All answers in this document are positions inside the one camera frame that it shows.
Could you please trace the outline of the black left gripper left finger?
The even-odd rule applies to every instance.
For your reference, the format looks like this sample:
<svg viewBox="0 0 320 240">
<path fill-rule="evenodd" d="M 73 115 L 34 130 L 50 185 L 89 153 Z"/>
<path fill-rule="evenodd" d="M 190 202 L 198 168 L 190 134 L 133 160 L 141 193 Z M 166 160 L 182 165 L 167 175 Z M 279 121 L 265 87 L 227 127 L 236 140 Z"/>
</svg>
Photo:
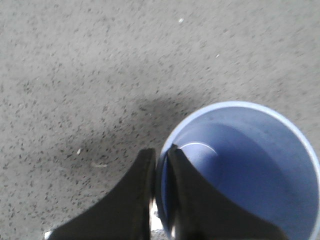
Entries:
<svg viewBox="0 0 320 240">
<path fill-rule="evenodd" d="M 142 149 L 99 202 L 45 236 L 46 240 L 149 240 L 156 151 Z"/>
</svg>

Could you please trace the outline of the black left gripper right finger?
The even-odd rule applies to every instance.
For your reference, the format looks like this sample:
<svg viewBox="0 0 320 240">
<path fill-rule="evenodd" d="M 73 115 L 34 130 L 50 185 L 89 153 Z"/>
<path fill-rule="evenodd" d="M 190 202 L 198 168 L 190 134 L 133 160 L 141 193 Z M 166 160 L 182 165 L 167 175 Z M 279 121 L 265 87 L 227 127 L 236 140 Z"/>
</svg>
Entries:
<svg viewBox="0 0 320 240">
<path fill-rule="evenodd" d="M 167 151 L 167 227 L 176 240 L 288 239 L 214 188 L 175 144 Z"/>
</svg>

